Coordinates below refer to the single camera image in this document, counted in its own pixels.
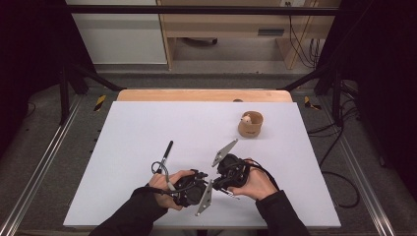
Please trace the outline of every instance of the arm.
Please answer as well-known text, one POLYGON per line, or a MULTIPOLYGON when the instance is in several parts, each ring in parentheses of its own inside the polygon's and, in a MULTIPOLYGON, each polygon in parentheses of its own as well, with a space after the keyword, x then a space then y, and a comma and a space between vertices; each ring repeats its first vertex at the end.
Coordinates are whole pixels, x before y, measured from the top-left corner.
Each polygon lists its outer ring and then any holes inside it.
POLYGON ((231 187, 229 191, 256 201, 258 211, 267 223, 269 235, 310 235, 285 193, 276 189, 262 170, 251 167, 246 184, 241 188, 231 187))
MULTIPOLYGON (((192 174, 194 172, 191 170, 181 170, 169 176, 169 181, 175 184, 181 177, 192 174)), ((161 174, 154 174, 149 185, 168 190, 165 176, 161 174)), ((135 191, 126 203, 98 225, 89 236, 149 235, 153 222, 165 215, 169 208, 180 210, 182 207, 177 206, 170 196, 135 191)))

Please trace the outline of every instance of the black sleeve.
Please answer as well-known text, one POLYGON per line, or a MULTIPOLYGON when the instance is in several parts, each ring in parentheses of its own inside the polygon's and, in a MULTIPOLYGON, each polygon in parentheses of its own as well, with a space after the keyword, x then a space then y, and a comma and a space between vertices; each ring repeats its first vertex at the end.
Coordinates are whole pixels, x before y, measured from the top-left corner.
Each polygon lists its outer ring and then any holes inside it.
POLYGON ((269 235, 310 235, 282 190, 261 201, 256 201, 256 206, 267 223, 269 235))
POLYGON ((98 225, 89 236, 145 236, 153 228, 153 222, 167 213, 160 207, 153 193, 137 193, 124 203, 112 216, 98 225))

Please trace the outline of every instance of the hand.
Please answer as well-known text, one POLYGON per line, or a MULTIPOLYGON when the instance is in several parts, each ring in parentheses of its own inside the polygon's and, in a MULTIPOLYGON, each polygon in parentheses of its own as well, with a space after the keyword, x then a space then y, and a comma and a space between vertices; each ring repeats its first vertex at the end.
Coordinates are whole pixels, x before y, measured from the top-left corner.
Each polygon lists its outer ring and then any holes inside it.
MULTIPOLYGON (((193 175, 194 171, 192 170, 180 170, 177 173, 169 176, 169 181, 172 184, 175 184, 181 177, 193 175)), ((161 189, 161 190, 169 190, 168 185, 166 184, 166 178, 163 174, 154 174, 152 178, 149 180, 149 185, 151 187, 161 189)), ((174 203, 174 200, 171 196, 168 195, 161 195, 161 194, 154 194, 156 202, 159 204, 160 207, 164 208, 174 208, 176 210, 182 209, 182 206, 178 206, 174 203)))
POLYGON ((244 186, 241 188, 229 187, 227 190, 232 192, 233 195, 245 195, 259 201, 278 191, 266 173, 256 167, 251 167, 248 180, 244 186))

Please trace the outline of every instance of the cabinet door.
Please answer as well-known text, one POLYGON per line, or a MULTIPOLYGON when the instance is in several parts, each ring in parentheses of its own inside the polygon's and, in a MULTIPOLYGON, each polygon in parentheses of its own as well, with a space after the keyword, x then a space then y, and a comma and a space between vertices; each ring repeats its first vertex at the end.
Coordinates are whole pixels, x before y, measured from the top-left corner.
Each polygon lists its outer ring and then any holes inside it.
MULTIPOLYGON (((66 0, 71 5, 155 5, 154 0, 66 0)), ((166 64, 158 14, 73 14, 94 64, 166 64)))

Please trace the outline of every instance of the white tabletop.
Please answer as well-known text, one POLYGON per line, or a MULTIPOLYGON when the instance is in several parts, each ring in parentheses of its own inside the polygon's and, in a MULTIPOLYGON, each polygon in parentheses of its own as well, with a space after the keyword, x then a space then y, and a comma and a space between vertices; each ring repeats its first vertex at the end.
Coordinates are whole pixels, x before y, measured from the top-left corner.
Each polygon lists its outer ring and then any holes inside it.
MULTIPOLYGON (((310 228, 339 227, 328 188, 293 102, 115 101, 64 225, 94 227, 114 213, 151 177, 169 141, 174 145, 166 165, 170 173, 198 169, 208 179, 218 150, 239 139, 231 153, 252 157, 274 176, 300 219, 310 228), (239 135, 245 111, 264 116, 255 139, 239 135)), ((230 198, 214 191, 211 206, 195 216, 198 206, 171 209, 155 228, 263 228, 253 200, 230 198)))

